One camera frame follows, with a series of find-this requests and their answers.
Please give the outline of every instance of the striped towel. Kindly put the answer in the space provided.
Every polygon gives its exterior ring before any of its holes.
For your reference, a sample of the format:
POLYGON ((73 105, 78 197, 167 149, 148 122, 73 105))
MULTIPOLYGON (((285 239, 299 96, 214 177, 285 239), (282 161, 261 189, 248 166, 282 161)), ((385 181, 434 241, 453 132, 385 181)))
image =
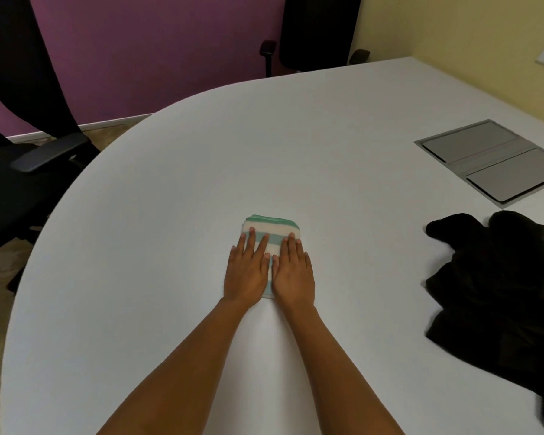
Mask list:
POLYGON ((294 221, 284 220, 282 218, 262 217, 260 215, 252 215, 251 217, 246 218, 246 221, 244 221, 244 225, 242 226, 242 232, 248 235, 250 227, 256 229, 256 246, 254 250, 258 248, 258 244, 260 244, 260 240, 264 234, 270 234, 268 246, 266 247, 266 251, 270 254, 268 285, 266 285, 266 290, 264 290, 262 298, 274 299, 274 294, 272 293, 272 256, 280 256, 280 245, 282 244, 282 240, 286 238, 290 232, 294 232, 296 239, 300 238, 300 228, 294 221))

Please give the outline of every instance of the person's left hand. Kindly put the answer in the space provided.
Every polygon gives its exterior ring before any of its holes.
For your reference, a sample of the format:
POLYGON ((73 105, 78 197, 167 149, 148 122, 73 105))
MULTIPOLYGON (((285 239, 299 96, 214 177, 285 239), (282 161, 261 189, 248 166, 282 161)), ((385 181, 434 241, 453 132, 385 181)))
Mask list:
POLYGON ((248 246, 244 250, 246 234, 239 237, 238 245, 232 246, 228 269, 224 279, 224 299, 238 300, 247 308, 256 304, 268 284, 270 254, 264 253, 269 235, 264 235, 254 252, 256 231, 250 227, 248 246))

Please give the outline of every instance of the chair seat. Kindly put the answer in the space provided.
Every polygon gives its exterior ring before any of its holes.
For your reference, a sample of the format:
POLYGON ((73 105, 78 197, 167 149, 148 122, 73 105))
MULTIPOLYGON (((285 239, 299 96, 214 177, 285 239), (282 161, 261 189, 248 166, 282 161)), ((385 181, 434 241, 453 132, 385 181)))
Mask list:
POLYGON ((36 149, 32 144, 0 147, 0 247, 47 216, 79 175, 72 163, 24 174, 10 167, 13 160, 36 149))

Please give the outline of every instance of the table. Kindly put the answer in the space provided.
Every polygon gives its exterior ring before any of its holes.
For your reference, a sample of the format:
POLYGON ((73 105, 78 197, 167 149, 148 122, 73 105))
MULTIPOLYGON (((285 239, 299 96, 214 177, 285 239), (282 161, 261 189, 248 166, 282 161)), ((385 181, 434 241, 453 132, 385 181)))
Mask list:
MULTIPOLYGON (((252 213, 300 225, 322 318, 407 434, 544 433, 535 394, 423 335, 439 306, 422 281, 451 255, 423 226, 497 207, 413 141, 488 118, 544 146, 543 122, 413 58, 230 85, 138 124, 32 252, 2 433, 95 433, 214 307, 252 213)), ((509 209, 544 223, 544 190, 509 209)), ((274 301, 241 323, 205 433, 319 433, 274 301)))

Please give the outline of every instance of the crumpled black cloth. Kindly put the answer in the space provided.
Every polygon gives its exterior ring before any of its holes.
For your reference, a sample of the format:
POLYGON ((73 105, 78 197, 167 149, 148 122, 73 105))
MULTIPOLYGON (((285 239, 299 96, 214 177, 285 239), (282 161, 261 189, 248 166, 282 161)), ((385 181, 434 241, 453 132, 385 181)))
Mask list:
POLYGON ((544 226, 500 211, 488 227, 460 213, 425 231, 455 250, 426 281, 443 307, 426 336, 464 362, 540 395, 544 418, 544 226))

